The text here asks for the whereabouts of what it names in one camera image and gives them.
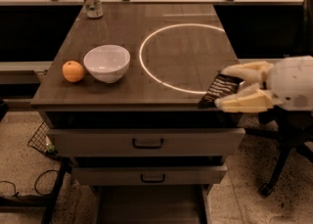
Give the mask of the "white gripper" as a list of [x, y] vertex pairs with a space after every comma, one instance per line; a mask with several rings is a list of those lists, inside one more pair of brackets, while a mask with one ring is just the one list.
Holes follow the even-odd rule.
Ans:
[[[253, 84], [214, 101], [223, 112], [267, 112], [275, 106], [286, 111], [313, 110], [313, 58], [285, 58], [274, 65], [265, 61], [224, 67], [224, 75]], [[263, 90], [258, 84], [266, 80]]]

